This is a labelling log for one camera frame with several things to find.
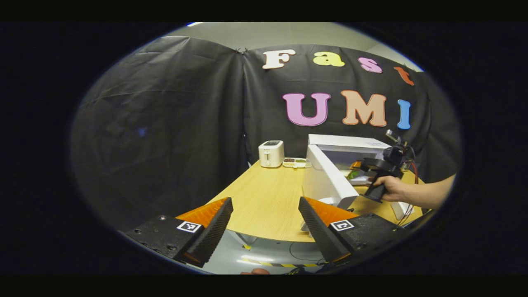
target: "human arm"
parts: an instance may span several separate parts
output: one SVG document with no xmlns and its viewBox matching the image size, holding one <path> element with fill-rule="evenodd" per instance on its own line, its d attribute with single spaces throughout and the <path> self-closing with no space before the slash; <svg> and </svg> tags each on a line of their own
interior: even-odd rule
<svg viewBox="0 0 528 297">
<path fill-rule="evenodd" d="M 387 193 L 382 199 L 388 202 L 401 201 L 421 208 L 438 209 L 451 190 L 456 174 L 439 182 L 407 184 L 395 177 L 381 177 L 374 186 L 385 185 Z"/>
</svg>

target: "blue letter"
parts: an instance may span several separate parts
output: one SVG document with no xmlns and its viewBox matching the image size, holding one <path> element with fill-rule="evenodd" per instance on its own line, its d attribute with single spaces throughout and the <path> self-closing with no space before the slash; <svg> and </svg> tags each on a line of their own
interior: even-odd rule
<svg viewBox="0 0 528 297">
<path fill-rule="evenodd" d="M 400 129 L 409 129 L 411 125 L 409 124 L 409 109 L 411 104 L 405 100 L 398 100 L 400 105 L 400 122 L 398 123 L 398 128 Z"/>
</svg>

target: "light wood tabletop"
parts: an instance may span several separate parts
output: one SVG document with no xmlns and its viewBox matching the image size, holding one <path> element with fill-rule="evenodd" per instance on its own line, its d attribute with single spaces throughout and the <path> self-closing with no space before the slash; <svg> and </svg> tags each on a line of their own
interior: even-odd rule
<svg viewBox="0 0 528 297">
<path fill-rule="evenodd" d="M 208 203 L 231 197 L 233 213 L 227 229 L 259 238 L 290 242 L 314 242 L 308 232 L 300 230 L 303 224 L 299 207 L 299 198 L 303 196 L 303 178 L 305 169 L 263 168 L 257 161 L 238 179 L 220 192 Z M 404 173 L 402 181 L 414 183 L 411 171 Z M 354 186 L 359 194 L 368 187 Z M 357 197 L 349 208 L 358 215 L 373 212 L 395 224 L 394 211 L 389 202 L 378 203 L 365 197 Z M 420 208 L 405 221 L 411 222 L 422 215 Z"/>
</svg>

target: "orange letter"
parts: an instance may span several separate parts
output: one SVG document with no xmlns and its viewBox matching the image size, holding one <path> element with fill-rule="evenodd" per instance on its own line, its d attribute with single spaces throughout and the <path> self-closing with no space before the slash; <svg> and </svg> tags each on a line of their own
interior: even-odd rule
<svg viewBox="0 0 528 297">
<path fill-rule="evenodd" d="M 409 79 L 409 74 L 407 72 L 405 72 L 405 70 L 401 67 L 394 67 L 399 73 L 400 73 L 400 76 L 401 78 L 408 84 L 410 84 L 411 86 L 414 86 L 414 82 L 412 82 L 410 79 Z"/>
<path fill-rule="evenodd" d="M 369 103 L 365 104 L 365 100 L 356 91 L 345 90 L 341 95 L 346 99 L 346 117 L 343 123 L 346 125 L 356 125 L 359 121 L 356 118 L 356 112 L 360 116 L 361 122 L 366 124 L 369 118 L 370 124 L 376 127 L 383 127 L 387 125 L 385 121 L 385 101 L 386 98 L 380 94 L 372 94 Z"/>
</svg>

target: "white toaster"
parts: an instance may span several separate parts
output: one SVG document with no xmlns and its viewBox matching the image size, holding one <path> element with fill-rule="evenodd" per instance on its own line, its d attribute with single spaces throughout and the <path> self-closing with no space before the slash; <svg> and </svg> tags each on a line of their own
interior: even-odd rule
<svg viewBox="0 0 528 297">
<path fill-rule="evenodd" d="M 260 166 L 276 168 L 284 160 L 284 142 L 282 140 L 269 140 L 259 145 Z"/>
</svg>

